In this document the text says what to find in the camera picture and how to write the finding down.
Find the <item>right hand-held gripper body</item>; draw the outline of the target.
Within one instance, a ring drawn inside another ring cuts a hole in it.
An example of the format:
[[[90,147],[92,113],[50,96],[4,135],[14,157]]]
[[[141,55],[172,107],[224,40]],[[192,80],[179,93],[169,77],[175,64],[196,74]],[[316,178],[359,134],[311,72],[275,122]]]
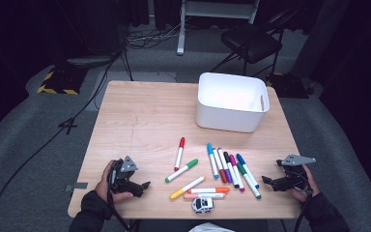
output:
[[[307,175],[303,169],[304,164],[313,163],[314,158],[303,157],[300,155],[288,155],[283,159],[285,165],[281,166],[284,170],[283,190],[305,189],[307,187]]]

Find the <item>dark blue marker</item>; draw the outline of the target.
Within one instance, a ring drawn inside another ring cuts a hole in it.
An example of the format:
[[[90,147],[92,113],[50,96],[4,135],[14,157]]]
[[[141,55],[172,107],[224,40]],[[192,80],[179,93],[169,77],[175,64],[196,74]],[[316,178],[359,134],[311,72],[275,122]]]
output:
[[[252,175],[252,173],[251,173],[249,167],[247,166],[243,156],[241,154],[237,154],[237,159],[238,159],[239,163],[243,166],[246,174],[248,175],[248,177],[250,178],[250,180],[254,184],[255,188],[258,189],[260,186],[259,186],[257,180],[255,179],[255,177]]]

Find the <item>light green marker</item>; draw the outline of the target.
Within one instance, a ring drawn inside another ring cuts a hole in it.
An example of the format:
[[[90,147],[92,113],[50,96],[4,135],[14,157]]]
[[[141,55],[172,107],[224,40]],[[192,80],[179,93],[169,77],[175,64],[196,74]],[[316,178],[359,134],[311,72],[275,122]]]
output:
[[[164,180],[165,183],[170,183],[171,181],[173,181],[174,179],[176,179],[177,177],[179,177],[180,175],[188,171],[188,169],[195,166],[198,163],[198,161],[199,161],[198,159],[193,159],[192,161],[187,163],[185,166],[181,167],[179,170],[175,171],[173,174],[166,177]]]

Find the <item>magenta marker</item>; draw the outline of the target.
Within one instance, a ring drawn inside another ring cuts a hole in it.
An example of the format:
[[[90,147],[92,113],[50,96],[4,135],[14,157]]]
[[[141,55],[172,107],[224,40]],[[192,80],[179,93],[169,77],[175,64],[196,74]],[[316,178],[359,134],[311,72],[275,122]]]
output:
[[[241,179],[241,175],[240,175],[240,172],[239,172],[239,168],[237,167],[237,162],[236,162],[236,159],[233,155],[230,155],[230,161],[232,163],[232,167],[233,167],[233,170],[234,170],[234,174],[235,174],[235,179],[237,181],[237,184],[238,184],[238,189],[241,191],[241,192],[244,192],[245,191],[245,187],[243,185],[243,182],[242,182],[242,179]]]

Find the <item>black marker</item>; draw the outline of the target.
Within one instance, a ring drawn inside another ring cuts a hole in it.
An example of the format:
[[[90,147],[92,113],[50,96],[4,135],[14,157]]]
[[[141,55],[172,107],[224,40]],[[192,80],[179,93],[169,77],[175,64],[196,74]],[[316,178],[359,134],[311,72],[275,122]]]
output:
[[[228,172],[229,172],[229,182],[233,183],[233,186],[234,188],[238,189],[240,186],[239,186],[239,182],[237,181],[237,178],[235,176],[235,172],[234,172],[234,169],[233,169],[233,166],[232,166],[232,163],[230,161],[230,157],[228,155],[227,152],[224,152],[223,153],[223,156],[225,158],[225,162],[226,162],[226,165],[227,165],[227,168],[228,168]]]

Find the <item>purple marker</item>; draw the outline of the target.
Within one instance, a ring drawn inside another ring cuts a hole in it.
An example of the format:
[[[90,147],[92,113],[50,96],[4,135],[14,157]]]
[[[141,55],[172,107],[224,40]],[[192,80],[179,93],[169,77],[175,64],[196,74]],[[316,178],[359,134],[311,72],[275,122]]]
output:
[[[224,173],[225,173],[226,182],[227,183],[233,183],[233,180],[232,180],[232,177],[231,177],[231,174],[230,174],[230,170],[228,168],[226,159],[224,157],[223,150],[221,148],[218,148],[217,152],[218,152],[218,155],[219,155],[219,158],[220,158],[220,161],[221,161]]]

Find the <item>orange marker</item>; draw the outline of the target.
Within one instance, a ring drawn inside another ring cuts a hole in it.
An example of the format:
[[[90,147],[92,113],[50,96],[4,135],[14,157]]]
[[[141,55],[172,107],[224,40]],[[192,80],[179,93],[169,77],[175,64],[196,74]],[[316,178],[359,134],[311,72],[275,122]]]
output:
[[[229,188],[191,188],[187,193],[227,193]]]

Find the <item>light blue marker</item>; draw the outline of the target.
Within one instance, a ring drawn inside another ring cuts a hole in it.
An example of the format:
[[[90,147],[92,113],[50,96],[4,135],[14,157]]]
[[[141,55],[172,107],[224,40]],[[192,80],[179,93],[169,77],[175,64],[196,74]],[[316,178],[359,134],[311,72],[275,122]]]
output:
[[[211,164],[211,169],[212,169],[212,172],[213,172],[213,176],[214,176],[215,179],[218,179],[219,174],[218,174],[218,170],[217,170],[217,166],[216,166],[216,162],[215,162],[215,158],[214,158],[213,146],[212,146],[211,143],[207,144],[207,152],[208,152],[208,156],[209,156],[209,159],[210,159],[210,164]]]

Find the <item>white plastic bin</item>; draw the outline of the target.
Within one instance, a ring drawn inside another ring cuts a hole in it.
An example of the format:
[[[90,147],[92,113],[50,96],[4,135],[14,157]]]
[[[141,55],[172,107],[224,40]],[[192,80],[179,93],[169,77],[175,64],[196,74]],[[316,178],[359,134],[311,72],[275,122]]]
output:
[[[261,79],[216,72],[199,77],[196,123],[201,128],[254,132],[270,107]]]

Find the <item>person's left hand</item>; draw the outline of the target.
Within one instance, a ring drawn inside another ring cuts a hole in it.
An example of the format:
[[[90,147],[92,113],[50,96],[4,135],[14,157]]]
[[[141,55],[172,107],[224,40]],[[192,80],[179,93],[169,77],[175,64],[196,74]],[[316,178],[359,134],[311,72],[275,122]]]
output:
[[[111,195],[113,202],[117,203],[133,197],[131,192],[113,193],[108,189],[107,177],[113,161],[111,160],[104,168],[100,181],[95,187],[97,195],[105,202],[108,202],[108,196]]]

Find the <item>yellow marker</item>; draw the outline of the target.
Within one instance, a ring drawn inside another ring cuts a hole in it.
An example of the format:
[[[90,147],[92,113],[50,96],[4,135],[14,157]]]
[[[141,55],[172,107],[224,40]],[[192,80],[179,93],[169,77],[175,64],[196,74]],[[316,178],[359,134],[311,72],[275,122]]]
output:
[[[197,185],[199,185],[200,183],[204,182],[205,179],[206,179],[205,176],[198,177],[197,179],[188,183],[184,187],[179,188],[176,191],[174,191],[173,193],[171,193],[170,196],[169,196],[169,199],[174,200],[174,199],[178,198],[179,196],[181,196],[182,194],[187,192],[189,189],[192,189],[192,188],[196,187]]]

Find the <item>black stand base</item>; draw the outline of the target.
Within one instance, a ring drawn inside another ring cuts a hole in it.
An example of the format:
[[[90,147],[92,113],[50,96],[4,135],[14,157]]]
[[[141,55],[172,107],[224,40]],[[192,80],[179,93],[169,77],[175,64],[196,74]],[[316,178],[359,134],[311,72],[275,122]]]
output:
[[[266,83],[280,98],[307,99],[308,94],[301,80],[290,73],[269,73]]]

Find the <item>white cloth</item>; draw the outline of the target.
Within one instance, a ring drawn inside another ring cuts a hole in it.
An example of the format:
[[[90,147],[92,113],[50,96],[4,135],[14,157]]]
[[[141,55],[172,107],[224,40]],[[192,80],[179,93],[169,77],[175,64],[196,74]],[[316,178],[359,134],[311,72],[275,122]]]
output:
[[[215,225],[213,223],[206,222],[194,226],[188,232],[235,232],[235,231]]]

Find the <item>grey flat stand base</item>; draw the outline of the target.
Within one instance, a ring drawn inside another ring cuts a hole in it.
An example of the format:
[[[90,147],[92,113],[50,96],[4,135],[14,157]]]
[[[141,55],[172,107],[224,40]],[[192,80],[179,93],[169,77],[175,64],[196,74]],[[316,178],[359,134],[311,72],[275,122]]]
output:
[[[80,67],[96,67],[109,63],[112,60],[111,56],[83,56],[70,58],[67,62],[74,66]]]

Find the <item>black folding chair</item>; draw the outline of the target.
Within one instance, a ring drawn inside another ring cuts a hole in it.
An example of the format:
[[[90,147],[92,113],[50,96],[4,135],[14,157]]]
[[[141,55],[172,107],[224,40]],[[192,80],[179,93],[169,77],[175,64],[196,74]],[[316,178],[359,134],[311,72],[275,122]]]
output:
[[[231,53],[213,67],[211,73],[223,64],[238,59],[243,60],[243,75],[246,75],[248,64],[257,64],[270,56],[273,56],[272,63],[254,75],[267,69],[274,73],[287,24],[302,8],[303,5],[298,5],[272,16],[261,25],[245,24],[222,33],[221,42],[231,49]]]

